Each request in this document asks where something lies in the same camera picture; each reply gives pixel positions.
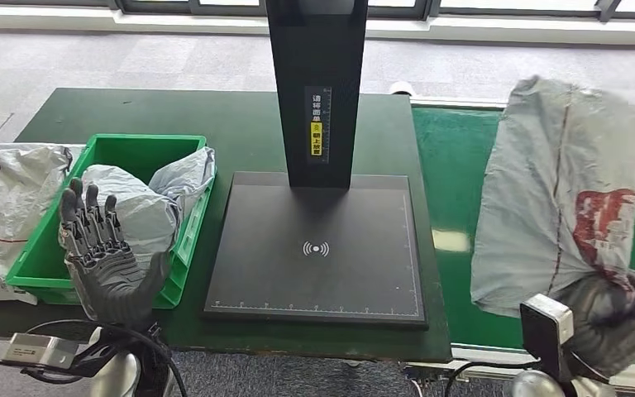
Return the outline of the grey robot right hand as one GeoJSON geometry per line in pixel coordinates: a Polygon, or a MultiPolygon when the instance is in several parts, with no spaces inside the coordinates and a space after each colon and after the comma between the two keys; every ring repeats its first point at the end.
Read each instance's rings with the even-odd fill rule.
{"type": "Polygon", "coordinates": [[[588,275],[559,296],[573,314],[574,335],[567,347],[607,378],[635,363],[635,270],[628,272],[628,281],[632,298],[601,275],[588,275]]]}

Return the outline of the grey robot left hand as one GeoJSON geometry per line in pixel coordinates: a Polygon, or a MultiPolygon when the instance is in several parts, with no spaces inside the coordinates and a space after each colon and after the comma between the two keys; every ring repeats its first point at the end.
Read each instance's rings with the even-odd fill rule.
{"type": "Polygon", "coordinates": [[[142,329],[152,318],[156,295],[170,272],[170,253],[157,251],[147,269],[135,258],[122,232],[110,194],[101,206],[98,186],[72,178],[59,203],[59,239],[64,263],[88,318],[142,329]]]}

